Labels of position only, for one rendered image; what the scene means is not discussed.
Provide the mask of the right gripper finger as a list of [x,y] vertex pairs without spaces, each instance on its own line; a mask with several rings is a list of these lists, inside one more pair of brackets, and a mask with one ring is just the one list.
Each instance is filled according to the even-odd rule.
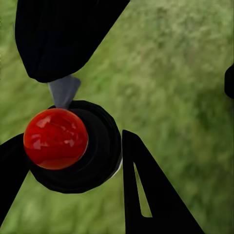
[[36,78],[60,3],[61,0],[17,0],[15,41],[30,78]]
[[61,0],[35,79],[52,82],[82,69],[130,0]]

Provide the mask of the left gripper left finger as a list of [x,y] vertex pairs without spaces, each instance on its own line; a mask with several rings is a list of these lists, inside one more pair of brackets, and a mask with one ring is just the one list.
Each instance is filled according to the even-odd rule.
[[29,170],[23,133],[0,145],[0,226]]

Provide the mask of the pesticide atomizer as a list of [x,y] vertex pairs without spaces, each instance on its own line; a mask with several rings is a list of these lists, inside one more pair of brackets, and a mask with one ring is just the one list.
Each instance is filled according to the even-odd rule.
[[119,171],[122,137],[101,106],[73,100],[78,78],[67,75],[48,85],[54,105],[35,115],[23,133],[27,166],[51,191],[81,194]]

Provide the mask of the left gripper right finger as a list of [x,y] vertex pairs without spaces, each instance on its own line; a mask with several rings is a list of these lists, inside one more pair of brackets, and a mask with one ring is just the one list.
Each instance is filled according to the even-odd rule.
[[[122,130],[126,234],[204,234],[141,138]],[[152,218],[141,214],[137,167]]]

